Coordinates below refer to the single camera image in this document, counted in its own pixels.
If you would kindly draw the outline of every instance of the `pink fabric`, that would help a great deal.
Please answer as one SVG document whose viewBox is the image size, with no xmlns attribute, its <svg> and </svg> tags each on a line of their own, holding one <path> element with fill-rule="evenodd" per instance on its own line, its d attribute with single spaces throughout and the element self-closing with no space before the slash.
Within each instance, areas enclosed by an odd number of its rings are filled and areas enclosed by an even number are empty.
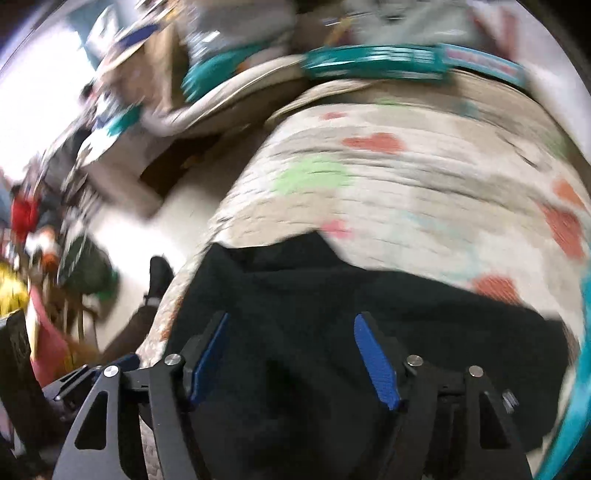
<svg viewBox="0 0 591 480">
<path fill-rule="evenodd" d="M 41 295 L 35 287 L 31 289 L 30 296 L 39 321 L 37 354 L 35 359 L 31 358 L 31 365 L 35 378 L 43 388 L 66 373 L 64 361 L 70 355 L 70 349 L 62 333 L 48 318 Z"/>
</svg>

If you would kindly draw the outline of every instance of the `blue object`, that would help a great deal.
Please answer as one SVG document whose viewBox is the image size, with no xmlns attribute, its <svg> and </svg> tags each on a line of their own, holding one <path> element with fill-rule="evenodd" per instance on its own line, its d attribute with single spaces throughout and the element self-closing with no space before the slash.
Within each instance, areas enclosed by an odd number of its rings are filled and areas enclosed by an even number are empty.
<svg viewBox="0 0 591 480">
<path fill-rule="evenodd" d="M 536 480 L 551 480 L 558 474 L 591 421 L 591 273 L 585 278 L 582 290 L 585 303 L 585 341 L 579 355 L 569 406 L 554 444 L 535 476 Z"/>
<path fill-rule="evenodd" d="M 353 331 L 355 333 L 355 343 L 357 343 L 359 353 L 361 353 L 363 363 L 379 400 L 385 403 L 390 410 L 394 410 L 400 403 L 396 372 L 390 365 L 363 315 L 360 314 L 355 317 Z"/>
<path fill-rule="evenodd" d="M 125 51 L 134 45 L 147 40 L 147 38 L 158 31 L 160 26 L 158 24 L 148 24 L 137 30 L 129 32 L 126 36 L 117 42 L 119 51 Z"/>
<path fill-rule="evenodd" d="M 263 45 L 250 45 L 220 53 L 191 67 L 181 88 L 188 103 L 194 103 L 207 92 L 236 75 L 238 66 L 248 57 L 266 48 Z"/>
<path fill-rule="evenodd" d="M 226 343 L 226 325 L 228 324 L 228 316 L 227 313 L 224 314 L 224 317 L 217 326 L 207 349 L 203 352 L 197 368 L 193 372 L 193 385 L 189 397 L 191 405 L 199 405 L 209 392 L 212 379 L 215 376 L 217 366 L 222 357 L 223 347 Z"/>
<path fill-rule="evenodd" d="M 137 353 L 128 353 L 115 360 L 111 365 L 117 365 L 123 372 L 131 372 L 139 368 L 139 357 Z"/>
<path fill-rule="evenodd" d="M 11 208 L 12 198 L 10 192 L 2 184 L 0 185 L 0 228 L 10 227 Z"/>
</svg>

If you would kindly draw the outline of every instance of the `black shoe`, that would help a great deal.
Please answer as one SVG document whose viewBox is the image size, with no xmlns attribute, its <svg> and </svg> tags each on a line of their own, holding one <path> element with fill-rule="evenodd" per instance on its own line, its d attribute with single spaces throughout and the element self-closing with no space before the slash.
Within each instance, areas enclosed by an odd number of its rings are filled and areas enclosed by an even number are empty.
<svg viewBox="0 0 591 480">
<path fill-rule="evenodd" d="M 150 289 L 146 298 L 161 299 L 173 278 L 173 269 L 164 257 L 150 258 Z"/>
</svg>

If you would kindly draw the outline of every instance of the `white floor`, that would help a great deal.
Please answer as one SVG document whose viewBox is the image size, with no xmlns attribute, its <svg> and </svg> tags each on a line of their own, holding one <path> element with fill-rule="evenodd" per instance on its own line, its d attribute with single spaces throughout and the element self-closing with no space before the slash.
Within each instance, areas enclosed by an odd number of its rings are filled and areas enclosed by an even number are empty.
<svg viewBox="0 0 591 480">
<path fill-rule="evenodd" d="M 196 250 L 215 212 L 238 178 L 251 151 L 226 155 L 191 168 L 175 185 L 160 211 L 149 220 L 104 206 L 90 224 L 96 242 L 119 271 L 119 292 L 106 319 L 96 325 L 103 349 L 126 325 L 148 290 L 150 258 L 164 255 L 175 271 Z"/>
</svg>

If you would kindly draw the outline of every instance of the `teal strap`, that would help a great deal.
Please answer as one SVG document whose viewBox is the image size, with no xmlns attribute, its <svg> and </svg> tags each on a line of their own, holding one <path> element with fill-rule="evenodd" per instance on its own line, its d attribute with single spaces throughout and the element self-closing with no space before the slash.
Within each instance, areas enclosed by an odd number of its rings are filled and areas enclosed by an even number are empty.
<svg viewBox="0 0 591 480">
<path fill-rule="evenodd" d="M 591 274 L 585 278 L 582 291 L 586 332 L 577 364 L 576 379 L 560 431 L 536 475 L 536 480 L 551 480 L 556 476 L 591 421 Z"/>
<path fill-rule="evenodd" d="M 319 48 L 301 67 L 312 79 L 368 78 L 443 80 L 447 66 L 441 47 L 350 46 Z"/>
<path fill-rule="evenodd" d="M 525 70 L 512 61 L 495 57 L 489 53 L 457 45 L 441 44 L 444 61 L 450 67 L 460 67 L 484 73 L 504 82 L 525 88 Z"/>
</svg>

